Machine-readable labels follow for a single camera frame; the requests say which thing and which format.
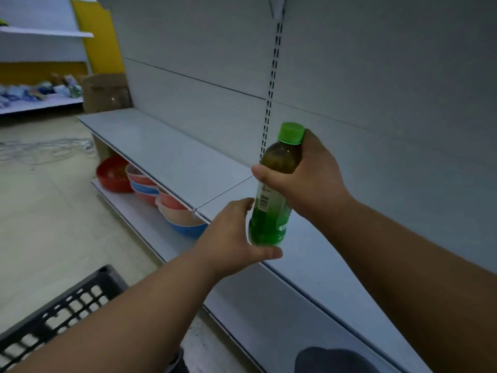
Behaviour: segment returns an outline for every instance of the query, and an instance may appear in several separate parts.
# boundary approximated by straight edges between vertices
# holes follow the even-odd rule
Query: plastic bottle
[[[266,149],[261,164],[280,173],[292,174],[302,159],[302,125],[285,122],[281,125],[278,141]],[[283,195],[259,183],[248,237],[253,245],[279,245],[285,238],[286,224],[292,208]]]

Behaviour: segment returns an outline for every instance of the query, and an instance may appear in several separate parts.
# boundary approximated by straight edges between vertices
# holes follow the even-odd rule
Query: dark pants
[[[349,350],[309,347],[295,359],[295,373],[379,373],[368,360]]]

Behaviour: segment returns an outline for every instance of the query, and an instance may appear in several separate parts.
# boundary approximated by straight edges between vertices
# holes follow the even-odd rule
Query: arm
[[[434,372],[497,370],[496,275],[353,199],[310,131],[293,174],[252,172],[324,234]]]
[[[15,373],[164,371],[214,285],[249,264],[282,256],[248,244],[245,217],[253,199],[231,202],[195,248],[53,339]]]

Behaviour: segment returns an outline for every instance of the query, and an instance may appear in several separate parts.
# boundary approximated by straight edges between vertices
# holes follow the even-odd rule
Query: floor
[[[90,137],[78,107],[0,118],[0,142]],[[0,333],[105,264],[129,285],[161,262],[90,184],[96,154],[0,161]],[[204,310],[183,343],[192,373],[258,372]]]

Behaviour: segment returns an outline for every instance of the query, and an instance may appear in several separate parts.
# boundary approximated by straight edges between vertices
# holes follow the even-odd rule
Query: black plastic basket
[[[0,373],[66,331],[128,288],[111,265],[103,266],[0,335]]]

